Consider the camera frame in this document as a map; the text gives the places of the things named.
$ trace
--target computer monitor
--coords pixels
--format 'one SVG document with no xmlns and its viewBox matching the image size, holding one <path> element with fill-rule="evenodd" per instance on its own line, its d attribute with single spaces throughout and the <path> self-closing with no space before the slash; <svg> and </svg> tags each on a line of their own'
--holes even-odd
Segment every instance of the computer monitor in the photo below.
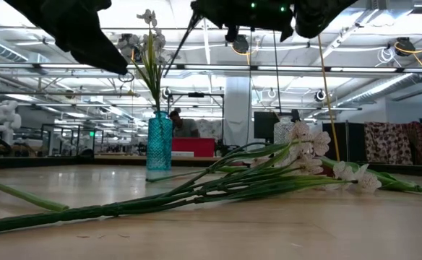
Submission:
<svg viewBox="0 0 422 260">
<path fill-rule="evenodd" d="M 274 112 L 254 112 L 254 138 L 274 143 L 274 125 L 278 122 Z"/>
</svg>

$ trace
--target person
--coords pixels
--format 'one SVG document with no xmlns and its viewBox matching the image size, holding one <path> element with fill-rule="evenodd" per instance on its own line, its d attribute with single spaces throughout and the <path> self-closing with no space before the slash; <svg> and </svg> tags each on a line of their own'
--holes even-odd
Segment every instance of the person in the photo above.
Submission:
<svg viewBox="0 0 422 260">
<path fill-rule="evenodd" d="M 199 131 L 195 120 L 182 119 L 178 111 L 169 113 L 169 118 L 174 124 L 174 137 L 194 137 L 199 138 Z"/>
</svg>

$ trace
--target white column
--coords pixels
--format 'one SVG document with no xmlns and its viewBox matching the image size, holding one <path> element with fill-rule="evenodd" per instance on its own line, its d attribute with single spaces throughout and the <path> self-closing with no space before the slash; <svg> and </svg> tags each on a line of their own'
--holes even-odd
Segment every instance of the white column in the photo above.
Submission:
<svg viewBox="0 0 422 260">
<path fill-rule="evenodd" d="M 252 140 L 251 88 L 248 77 L 228 77 L 224 97 L 224 140 L 226 145 L 245 145 Z"/>
</svg>

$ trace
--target turquoise glass vase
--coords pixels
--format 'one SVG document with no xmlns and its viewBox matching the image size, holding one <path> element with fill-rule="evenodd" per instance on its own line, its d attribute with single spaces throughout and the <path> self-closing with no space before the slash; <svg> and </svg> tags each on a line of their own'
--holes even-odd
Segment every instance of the turquoise glass vase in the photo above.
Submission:
<svg viewBox="0 0 422 260">
<path fill-rule="evenodd" d="M 170 170 L 173 122 L 164 111 L 148 121 L 147 170 Z"/>
</svg>

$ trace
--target glass vase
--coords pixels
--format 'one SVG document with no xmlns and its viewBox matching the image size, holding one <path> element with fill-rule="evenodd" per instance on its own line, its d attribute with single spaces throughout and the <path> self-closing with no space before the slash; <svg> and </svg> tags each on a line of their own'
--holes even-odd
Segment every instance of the glass vase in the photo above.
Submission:
<svg viewBox="0 0 422 260">
<path fill-rule="evenodd" d="M 155 112 L 155 117 L 148 121 L 147 170 L 171 169 L 172 143 L 173 122 L 166 112 Z"/>
<path fill-rule="evenodd" d="M 291 122 L 290 117 L 283 116 L 280 118 L 280 122 L 274 125 L 274 144 L 289 144 L 290 136 L 289 133 L 295 124 Z M 277 166 L 288 165 L 293 160 L 290 155 L 287 155 Z"/>
</svg>

